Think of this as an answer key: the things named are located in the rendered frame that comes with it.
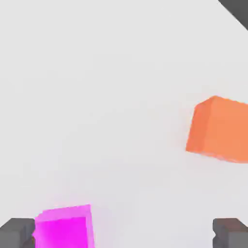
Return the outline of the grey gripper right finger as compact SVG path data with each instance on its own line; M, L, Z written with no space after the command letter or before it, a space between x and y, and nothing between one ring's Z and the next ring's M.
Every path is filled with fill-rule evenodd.
M215 218L213 231L213 248L248 248L248 227L237 218Z

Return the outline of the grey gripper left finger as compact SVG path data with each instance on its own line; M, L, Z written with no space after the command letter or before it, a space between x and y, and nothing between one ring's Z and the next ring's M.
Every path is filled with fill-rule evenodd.
M0 248L35 248L33 218L11 218L0 227Z

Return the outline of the small magenta cube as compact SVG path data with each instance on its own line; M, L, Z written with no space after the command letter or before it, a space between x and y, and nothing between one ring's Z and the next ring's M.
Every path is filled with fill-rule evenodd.
M44 210L33 236L35 248L95 248L91 206Z

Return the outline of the large orange box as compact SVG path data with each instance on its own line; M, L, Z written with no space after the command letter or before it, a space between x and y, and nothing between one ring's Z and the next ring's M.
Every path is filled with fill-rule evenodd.
M219 96L197 104L186 151L248 163L248 104Z

